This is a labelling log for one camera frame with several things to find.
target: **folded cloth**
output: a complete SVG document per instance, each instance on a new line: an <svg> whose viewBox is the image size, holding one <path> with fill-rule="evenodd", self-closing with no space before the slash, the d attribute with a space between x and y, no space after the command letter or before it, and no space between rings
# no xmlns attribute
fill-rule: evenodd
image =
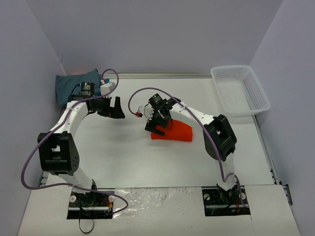
<svg viewBox="0 0 315 236"><path fill-rule="evenodd" d="M172 120L165 129L161 126L157 126L157 129L165 132L165 135L151 133L151 139L192 142L192 128L181 121Z"/></svg>
<svg viewBox="0 0 315 236"><path fill-rule="evenodd" d="M97 69L94 69L83 75L67 75L67 76L56 76L56 94L57 94L57 105L62 107L67 104L68 97L71 94L73 88L82 82L90 82L95 84L95 93L100 93L100 79ZM73 94L77 94L80 91L80 87L76 87Z"/></svg>

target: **blue fabric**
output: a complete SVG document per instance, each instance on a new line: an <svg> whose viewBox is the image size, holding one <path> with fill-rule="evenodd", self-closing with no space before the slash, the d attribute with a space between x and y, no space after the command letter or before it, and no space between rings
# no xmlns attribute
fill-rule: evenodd
<svg viewBox="0 0 315 236"><path fill-rule="evenodd" d="M67 75L67 76L56 76L56 94L57 94L57 105L62 107L67 104L68 97L71 94L73 88L82 82L91 82L95 84L95 93L100 93L100 77L97 69L94 69L83 75ZM77 94L80 91L80 87L76 87L73 94Z"/></svg>

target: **plastic basket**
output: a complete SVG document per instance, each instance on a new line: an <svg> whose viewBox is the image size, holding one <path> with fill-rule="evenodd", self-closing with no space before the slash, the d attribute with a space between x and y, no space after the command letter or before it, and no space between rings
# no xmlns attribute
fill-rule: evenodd
<svg viewBox="0 0 315 236"><path fill-rule="evenodd" d="M270 109L268 98L251 67L218 66L211 69L211 75L226 115L252 116Z"/></svg>

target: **laundry basket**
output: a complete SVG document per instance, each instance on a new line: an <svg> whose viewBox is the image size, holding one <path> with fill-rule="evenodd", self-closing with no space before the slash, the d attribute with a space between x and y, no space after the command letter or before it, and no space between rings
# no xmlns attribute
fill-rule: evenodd
<svg viewBox="0 0 315 236"><path fill-rule="evenodd" d="M253 69L247 65L218 66L211 75L227 116L252 116L270 109Z"/></svg>

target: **white table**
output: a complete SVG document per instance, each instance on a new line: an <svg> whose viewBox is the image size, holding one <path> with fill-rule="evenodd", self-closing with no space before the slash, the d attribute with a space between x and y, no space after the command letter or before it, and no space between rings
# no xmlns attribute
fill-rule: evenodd
<svg viewBox="0 0 315 236"><path fill-rule="evenodd" d="M229 119L238 139L235 173L246 185L251 216L205 217L200 186L216 185L216 166L202 132L193 131L192 143L151 140L145 118L126 106L142 87L164 89L210 115L222 113L211 79L121 80L113 96L121 97L126 119L89 115L75 136L84 172L98 188L116 188L130 203L114 219L96 220L90 235L299 235L282 187L273 184L252 117ZM133 110L155 93L140 92ZM60 181L50 175L47 184ZM69 195L68 187L32 191L19 235L79 235L78 221L66 220Z"/></svg>

